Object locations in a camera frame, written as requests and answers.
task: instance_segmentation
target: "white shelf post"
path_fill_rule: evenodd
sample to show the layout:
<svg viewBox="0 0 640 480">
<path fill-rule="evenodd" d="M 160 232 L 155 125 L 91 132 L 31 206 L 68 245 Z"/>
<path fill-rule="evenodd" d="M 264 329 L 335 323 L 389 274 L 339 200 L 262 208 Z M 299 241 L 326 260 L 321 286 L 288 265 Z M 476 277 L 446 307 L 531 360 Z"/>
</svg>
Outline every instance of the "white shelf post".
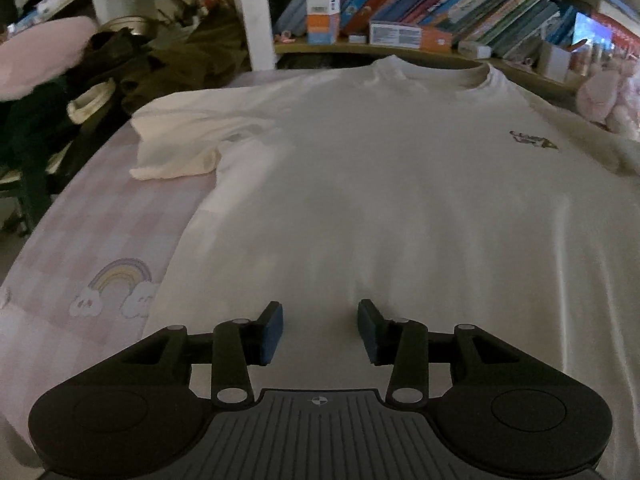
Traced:
<svg viewBox="0 0 640 480">
<path fill-rule="evenodd" d="M 253 70 L 274 70 L 276 53 L 268 0 L 241 0 Z"/>
</svg>

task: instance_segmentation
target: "medicine box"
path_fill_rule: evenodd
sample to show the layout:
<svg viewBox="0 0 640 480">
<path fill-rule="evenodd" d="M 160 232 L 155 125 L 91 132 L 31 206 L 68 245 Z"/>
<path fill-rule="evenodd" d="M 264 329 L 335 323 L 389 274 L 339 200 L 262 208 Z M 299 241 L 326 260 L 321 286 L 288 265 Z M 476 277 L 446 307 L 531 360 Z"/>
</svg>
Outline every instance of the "medicine box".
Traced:
<svg viewBox="0 0 640 480">
<path fill-rule="evenodd" d="M 340 0 L 306 0 L 306 40 L 333 44 L 340 32 Z"/>
<path fill-rule="evenodd" d="M 371 22 L 369 44 L 415 48 L 426 52 L 450 52 L 453 36 L 425 25 Z"/>
</svg>

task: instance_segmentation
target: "pink checkered bedsheet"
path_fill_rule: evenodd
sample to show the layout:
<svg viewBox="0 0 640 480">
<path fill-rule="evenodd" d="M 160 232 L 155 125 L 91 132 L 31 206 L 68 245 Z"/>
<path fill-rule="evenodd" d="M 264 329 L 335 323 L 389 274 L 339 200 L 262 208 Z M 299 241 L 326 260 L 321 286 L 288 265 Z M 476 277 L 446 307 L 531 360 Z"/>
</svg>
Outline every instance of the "pink checkered bedsheet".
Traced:
<svg viewBox="0 0 640 480">
<path fill-rule="evenodd" d="M 0 288 L 0 412 L 27 419 L 53 386 L 126 348 L 214 174 L 139 182 L 126 124 L 54 202 Z"/>
</svg>

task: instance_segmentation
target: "box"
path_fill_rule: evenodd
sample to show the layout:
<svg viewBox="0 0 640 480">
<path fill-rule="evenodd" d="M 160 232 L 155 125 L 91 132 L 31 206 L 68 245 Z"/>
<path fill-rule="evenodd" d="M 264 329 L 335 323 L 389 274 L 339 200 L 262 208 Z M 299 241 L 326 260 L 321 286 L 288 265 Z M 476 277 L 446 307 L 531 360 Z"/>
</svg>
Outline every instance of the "box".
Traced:
<svg viewBox="0 0 640 480">
<path fill-rule="evenodd" d="M 369 44 L 400 46 L 426 52 L 451 52 L 453 35 L 426 25 L 406 23 L 371 22 Z"/>
<path fill-rule="evenodd" d="M 309 44 L 333 44 L 340 32 L 340 0 L 306 0 Z"/>
<path fill-rule="evenodd" d="M 545 41 L 540 51 L 537 72 L 541 76 L 564 83 L 569 72 L 570 63 L 570 52 Z"/>
<path fill-rule="evenodd" d="M 458 53 L 469 59 L 489 59 L 492 54 L 490 46 L 477 41 L 460 41 Z"/>
<path fill-rule="evenodd" d="M 365 34 L 350 34 L 349 43 L 367 44 L 367 37 Z"/>
</svg>

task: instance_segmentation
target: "t-shirt sleeve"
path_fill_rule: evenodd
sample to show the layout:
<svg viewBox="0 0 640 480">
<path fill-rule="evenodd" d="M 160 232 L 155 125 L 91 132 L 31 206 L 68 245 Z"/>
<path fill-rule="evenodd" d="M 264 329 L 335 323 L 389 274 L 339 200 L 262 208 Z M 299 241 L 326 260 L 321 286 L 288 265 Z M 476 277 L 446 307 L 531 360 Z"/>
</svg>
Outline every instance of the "t-shirt sleeve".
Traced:
<svg viewBox="0 0 640 480">
<path fill-rule="evenodd" d="M 640 143 L 607 132 L 577 114 L 557 108 L 543 98 L 518 87 L 529 106 L 577 149 L 608 171 L 621 176 L 640 176 Z"/>
<path fill-rule="evenodd" d="M 131 124 L 140 135 L 138 180 L 210 173 L 222 142 L 256 136 L 274 125 L 321 75 L 243 88 L 179 92 L 140 108 Z"/>
</svg>

